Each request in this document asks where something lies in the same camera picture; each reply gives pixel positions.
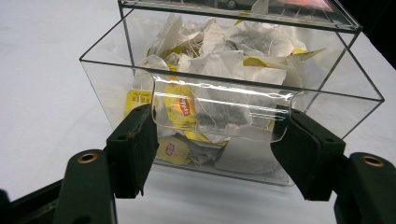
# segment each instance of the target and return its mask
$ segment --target yellow tea bag packet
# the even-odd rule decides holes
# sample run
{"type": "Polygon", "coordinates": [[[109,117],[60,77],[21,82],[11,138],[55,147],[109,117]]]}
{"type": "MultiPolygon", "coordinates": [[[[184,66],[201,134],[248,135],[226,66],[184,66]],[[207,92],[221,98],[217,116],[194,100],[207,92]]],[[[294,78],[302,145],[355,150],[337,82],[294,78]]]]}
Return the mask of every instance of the yellow tea bag packet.
{"type": "Polygon", "coordinates": [[[151,91],[130,90],[126,96],[124,117],[134,108],[151,103],[151,91]]]}
{"type": "Polygon", "coordinates": [[[256,57],[246,57],[246,59],[244,60],[244,66],[269,67],[268,64],[256,57]]]}
{"type": "Polygon", "coordinates": [[[304,50],[304,49],[294,49],[294,51],[290,54],[290,56],[298,56],[301,59],[301,62],[305,62],[306,60],[314,57],[325,49],[317,49],[317,50],[304,50]]]}
{"type": "Polygon", "coordinates": [[[158,139],[160,146],[157,150],[157,157],[163,161],[170,161],[176,165],[186,165],[191,159],[188,157],[190,149],[181,140],[167,136],[158,139]]]}
{"type": "Polygon", "coordinates": [[[216,145],[217,147],[224,147],[225,145],[227,145],[227,142],[214,144],[203,133],[195,133],[191,131],[184,131],[183,133],[186,135],[188,139],[192,141],[205,142],[216,145]]]}
{"type": "Polygon", "coordinates": [[[166,106],[166,113],[174,124],[196,123],[194,101],[189,87],[169,83],[166,84],[165,93],[167,96],[163,97],[163,102],[166,106]]]}

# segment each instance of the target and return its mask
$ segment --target plastic container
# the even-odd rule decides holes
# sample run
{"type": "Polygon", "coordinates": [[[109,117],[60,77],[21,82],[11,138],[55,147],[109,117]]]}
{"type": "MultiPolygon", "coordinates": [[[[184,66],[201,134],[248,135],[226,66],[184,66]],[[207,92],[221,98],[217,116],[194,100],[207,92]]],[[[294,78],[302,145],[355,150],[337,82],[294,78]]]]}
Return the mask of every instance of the plastic container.
{"type": "Polygon", "coordinates": [[[291,186],[270,149],[275,120],[298,109],[344,138],[384,99],[340,5],[268,3],[120,2],[126,16],[80,58],[112,127],[151,103],[156,164],[291,186]]]}

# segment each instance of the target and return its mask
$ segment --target tea bag packet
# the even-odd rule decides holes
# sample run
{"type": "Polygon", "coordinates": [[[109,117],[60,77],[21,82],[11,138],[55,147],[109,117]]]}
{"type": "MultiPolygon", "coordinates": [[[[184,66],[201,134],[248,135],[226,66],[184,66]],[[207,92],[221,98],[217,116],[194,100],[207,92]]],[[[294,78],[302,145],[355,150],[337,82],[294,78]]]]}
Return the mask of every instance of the tea bag packet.
{"type": "Polygon", "coordinates": [[[304,73],[300,70],[296,71],[296,68],[290,64],[296,60],[291,60],[288,62],[286,57],[270,58],[270,57],[245,57],[244,62],[254,63],[254,64],[264,64],[269,68],[275,68],[279,70],[286,71],[286,77],[282,83],[285,86],[303,88],[304,87],[304,73]]]}
{"type": "Polygon", "coordinates": [[[246,55],[264,57],[269,56],[268,51],[273,40],[279,39],[276,43],[286,42],[283,48],[290,47],[289,40],[280,39],[283,34],[274,29],[271,25],[258,22],[242,21],[225,32],[227,41],[232,42],[237,49],[244,51],[246,55]]]}
{"type": "Polygon", "coordinates": [[[175,127],[193,127],[196,123],[193,95],[189,87],[176,82],[166,84],[163,97],[166,114],[175,127]]]}
{"type": "MultiPolygon", "coordinates": [[[[166,62],[162,58],[153,54],[143,59],[139,66],[169,71],[169,67],[166,62]]],[[[152,91],[154,88],[154,82],[151,74],[142,69],[135,70],[133,88],[136,90],[152,91]]]]}
{"type": "Polygon", "coordinates": [[[301,58],[298,56],[291,56],[287,58],[287,62],[288,65],[294,69],[294,72],[297,75],[297,77],[300,78],[301,87],[305,87],[306,77],[305,77],[305,70],[301,58]]]}
{"type": "Polygon", "coordinates": [[[290,56],[298,56],[301,60],[302,63],[304,63],[306,60],[314,57],[315,55],[321,53],[325,49],[317,49],[317,50],[301,50],[301,49],[295,49],[290,56]]]}
{"type": "Polygon", "coordinates": [[[171,14],[168,17],[163,29],[158,33],[157,40],[148,49],[148,55],[155,54],[164,58],[170,49],[177,46],[185,38],[179,30],[183,25],[181,16],[171,14]]]}
{"type": "Polygon", "coordinates": [[[160,146],[157,150],[157,158],[163,161],[170,161],[176,165],[186,165],[191,162],[188,157],[190,149],[183,141],[174,136],[167,136],[158,139],[160,146]]]}
{"type": "Polygon", "coordinates": [[[164,61],[168,66],[169,66],[170,64],[171,64],[172,66],[177,66],[178,57],[179,57],[178,54],[172,52],[172,53],[170,53],[169,55],[167,55],[167,56],[163,59],[163,61],[164,61]]]}
{"type": "Polygon", "coordinates": [[[203,44],[199,49],[200,55],[207,53],[232,50],[224,37],[224,30],[216,23],[208,25],[203,31],[203,44]]]}
{"type": "Polygon", "coordinates": [[[262,175],[279,169],[269,142],[257,142],[231,138],[219,158],[215,161],[219,170],[262,175]]]}
{"type": "MultiPolygon", "coordinates": [[[[209,53],[200,58],[190,60],[190,72],[212,77],[227,77],[243,79],[243,52],[240,50],[229,50],[219,53],[209,53]]],[[[227,90],[216,88],[219,84],[206,81],[206,85],[213,88],[194,88],[195,109],[198,118],[198,126],[204,128],[214,127],[224,129],[227,124],[247,124],[251,122],[248,109],[233,104],[243,104],[247,100],[245,94],[232,92],[232,84],[227,85],[227,90]]]]}
{"type": "MultiPolygon", "coordinates": [[[[245,80],[268,83],[274,85],[282,85],[286,77],[286,71],[281,69],[262,67],[262,66],[244,66],[245,80]]],[[[277,90],[270,90],[266,93],[277,93],[277,90]]],[[[276,100],[270,97],[263,97],[258,95],[251,95],[247,98],[249,105],[259,105],[258,108],[250,108],[250,116],[252,117],[252,126],[269,128],[271,117],[274,115],[276,108],[276,100]]]]}
{"type": "Polygon", "coordinates": [[[279,31],[280,35],[275,36],[272,40],[268,51],[269,57],[286,57],[295,50],[306,51],[304,42],[309,37],[308,30],[283,25],[274,25],[273,27],[279,31]]]}
{"type": "Polygon", "coordinates": [[[179,30],[181,41],[174,48],[168,50],[167,54],[176,52],[177,54],[187,54],[192,58],[199,57],[199,50],[204,43],[204,30],[213,23],[216,23],[215,19],[206,21],[202,27],[191,21],[183,24],[179,30]]]}
{"type": "Polygon", "coordinates": [[[191,57],[187,54],[180,54],[178,56],[177,71],[184,73],[190,72],[190,60],[191,57]]]}
{"type": "Polygon", "coordinates": [[[207,162],[213,162],[219,154],[219,149],[224,146],[215,145],[202,140],[194,140],[190,138],[193,132],[186,131],[186,136],[176,134],[175,138],[185,142],[190,149],[188,157],[194,162],[196,166],[200,166],[207,162]]]}
{"type": "MultiPolygon", "coordinates": [[[[156,55],[149,55],[147,58],[140,62],[139,66],[145,68],[155,68],[169,71],[169,66],[166,62],[156,56],[156,55]]],[[[157,88],[164,89],[164,85],[162,83],[158,83],[159,85],[157,88]]],[[[132,109],[139,105],[145,105],[151,103],[151,94],[154,89],[154,81],[150,73],[145,70],[137,69],[134,73],[134,83],[133,89],[128,92],[127,101],[125,104],[125,116],[128,114],[132,109]]],[[[158,107],[157,110],[161,110],[164,106],[163,102],[158,102],[156,104],[158,107]]],[[[162,120],[166,119],[163,117],[161,113],[157,114],[157,119],[162,120]]],[[[174,129],[169,129],[162,127],[161,125],[157,125],[157,134],[159,137],[163,136],[170,136],[175,134],[176,131],[174,129]]]]}

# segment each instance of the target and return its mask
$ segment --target red label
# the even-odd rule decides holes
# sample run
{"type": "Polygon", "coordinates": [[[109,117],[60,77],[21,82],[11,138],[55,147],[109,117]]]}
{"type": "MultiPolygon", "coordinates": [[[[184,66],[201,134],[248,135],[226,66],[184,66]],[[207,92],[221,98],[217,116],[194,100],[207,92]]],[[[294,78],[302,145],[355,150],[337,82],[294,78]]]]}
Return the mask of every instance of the red label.
{"type": "Polygon", "coordinates": [[[180,105],[180,110],[183,112],[184,116],[190,115],[190,105],[189,101],[186,98],[179,98],[179,105],[180,105]]]}
{"type": "Polygon", "coordinates": [[[168,156],[172,156],[174,151],[175,151],[175,145],[169,143],[168,146],[166,146],[165,154],[168,155],[168,156]]]}

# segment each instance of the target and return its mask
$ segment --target white table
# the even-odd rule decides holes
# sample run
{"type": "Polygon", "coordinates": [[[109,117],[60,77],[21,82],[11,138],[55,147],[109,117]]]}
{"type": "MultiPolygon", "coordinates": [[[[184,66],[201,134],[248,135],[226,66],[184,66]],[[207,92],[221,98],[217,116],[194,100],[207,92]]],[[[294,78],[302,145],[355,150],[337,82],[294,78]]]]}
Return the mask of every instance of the white table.
{"type": "MultiPolygon", "coordinates": [[[[64,176],[112,129],[78,58],[120,19],[117,1],[0,1],[0,189],[10,200],[64,176]]],[[[352,51],[384,95],[346,139],[396,164],[396,71],[360,35],[352,51]]],[[[145,196],[117,200],[120,223],[335,223],[333,202],[282,188],[154,165],[145,196]]]]}

